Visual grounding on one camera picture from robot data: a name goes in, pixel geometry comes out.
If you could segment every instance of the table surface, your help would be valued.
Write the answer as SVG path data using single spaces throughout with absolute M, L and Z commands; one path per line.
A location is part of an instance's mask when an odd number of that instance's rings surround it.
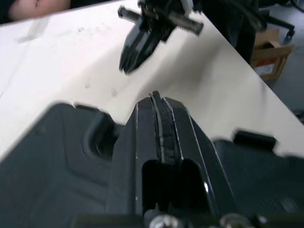
M 53 103 L 83 103 L 125 123 L 153 90 L 184 103 L 210 138 L 238 128 L 274 135 L 280 154 L 304 156 L 304 127 L 203 14 L 199 37 L 175 30 L 136 72 L 118 64 L 135 0 L 0 27 L 0 158 Z

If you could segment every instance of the cardboard box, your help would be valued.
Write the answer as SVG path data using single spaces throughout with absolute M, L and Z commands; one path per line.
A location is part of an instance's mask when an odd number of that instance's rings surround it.
M 281 46 L 278 38 L 278 29 L 259 31 L 256 34 L 251 66 L 264 81 L 279 78 L 288 56 L 294 49 L 293 45 Z

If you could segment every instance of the person's hand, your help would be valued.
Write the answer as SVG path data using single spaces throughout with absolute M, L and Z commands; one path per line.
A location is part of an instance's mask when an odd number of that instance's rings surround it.
M 41 17 L 70 8 L 71 0 L 16 0 L 9 9 L 9 18 L 23 20 Z

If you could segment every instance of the metal screw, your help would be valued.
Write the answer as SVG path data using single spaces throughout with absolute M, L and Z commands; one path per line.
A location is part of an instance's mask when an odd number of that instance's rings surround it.
M 247 218 L 234 213 L 224 215 L 219 223 L 224 228 L 254 228 Z
M 159 215 L 151 221 L 149 228 L 183 228 L 183 225 L 174 216 Z

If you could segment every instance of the chair wheel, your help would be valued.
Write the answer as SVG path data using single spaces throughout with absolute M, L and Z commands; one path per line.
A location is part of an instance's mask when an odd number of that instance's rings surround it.
M 287 38 L 287 39 L 291 39 L 291 38 L 294 36 L 294 34 L 295 34 L 295 31 L 294 31 L 294 30 L 288 31 L 288 32 L 287 32 L 287 35 L 286 35 L 286 38 Z

